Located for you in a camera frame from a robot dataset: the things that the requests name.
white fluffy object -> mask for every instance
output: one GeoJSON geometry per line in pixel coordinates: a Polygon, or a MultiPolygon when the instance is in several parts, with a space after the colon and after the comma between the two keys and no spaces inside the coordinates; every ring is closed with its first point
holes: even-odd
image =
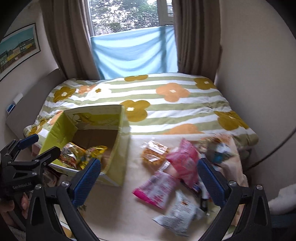
{"type": "Polygon", "coordinates": [[[279,195],[268,202],[271,215],[281,215],[296,209],[296,184],[279,190],[279,195]]]}

headboard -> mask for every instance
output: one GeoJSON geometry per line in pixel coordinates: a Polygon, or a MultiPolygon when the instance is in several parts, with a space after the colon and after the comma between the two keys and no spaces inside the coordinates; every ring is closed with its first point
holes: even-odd
{"type": "Polygon", "coordinates": [[[24,138],[24,128],[35,122],[50,91],[64,81],[65,78],[61,71],[55,69],[38,81],[17,103],[7,117],[6,124],[18,138],[24,138]]]}

beige bed sheet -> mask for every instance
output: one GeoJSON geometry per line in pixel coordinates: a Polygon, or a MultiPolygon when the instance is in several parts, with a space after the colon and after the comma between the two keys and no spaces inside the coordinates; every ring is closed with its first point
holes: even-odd
{"type": "MultiPolygon", "coordinates": [[[[178,146],[184,137],[187,140],[198,140],[204,134],[175,135],[156,135],[158,141],[169,147],[178,146]]],[[[160,214],[165,214],[174,203],[175,193],[172,193],[169,205],[165,210],[161,210],[152,205],[146,204],[132,194],[132,191],[151,177],[151,172],[142,165],[139,158],[141,144],[151,140],[152,136],[133,135],[131,136],[128,166],[123,187],[111,187],[107,185],[95,184],[87,200],[87,212],[85,220],[97,235],[98,238],[108,241],[128,240],[128,241],[179,241],[179,240],[198,240],[208,228],[209,217],[199,221],[193,221],[188,230],[189,238],[175,236],[169,230],[163,228],[152,220],[160,214]]],[[[229,144],[235,147],[233,140],[229,144]]],[[[240,185],[247,185],[246,178],[242,174],[242,167],[239,157],[231,158],[224,162],[228,180],[235,180],[240,185]]],[[[193,195],[182,185],[181,189],[186,196],[196,202],[193,195]]]]}

striped duvet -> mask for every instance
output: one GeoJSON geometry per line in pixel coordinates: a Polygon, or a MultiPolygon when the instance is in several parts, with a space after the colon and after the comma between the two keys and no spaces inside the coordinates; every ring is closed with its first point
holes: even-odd
{"type": "Polygon", "coordinates": [[[131,134],[228,133],[239,149],[258,142],[255,132],[231,110],[209,79],[181,73],[97,82],[69,79],[50,92],[35,123],[24,134],[37,133],[42,146],[63,110],[108,104],[125,106],[131,134]]]}

cable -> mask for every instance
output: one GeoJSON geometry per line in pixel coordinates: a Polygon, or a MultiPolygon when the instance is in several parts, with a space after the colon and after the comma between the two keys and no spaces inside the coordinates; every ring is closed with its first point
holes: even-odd
{"type": "Polygon", "coordinates": [[[251,170],[252,168],[258,166],[261,162],[265,161],[268,157],[270,157],[272,154],[274,154],[278,149],[280,149],[294,134],[296,133],[296,127],[293,129],[293,131],[279,144],[272,152],[270,152],[267,156],[263,157],[260,161],[255,162],[253,165],[248,167],[248,169],[244,170],[244,172],[247,172],[251,170]]]}

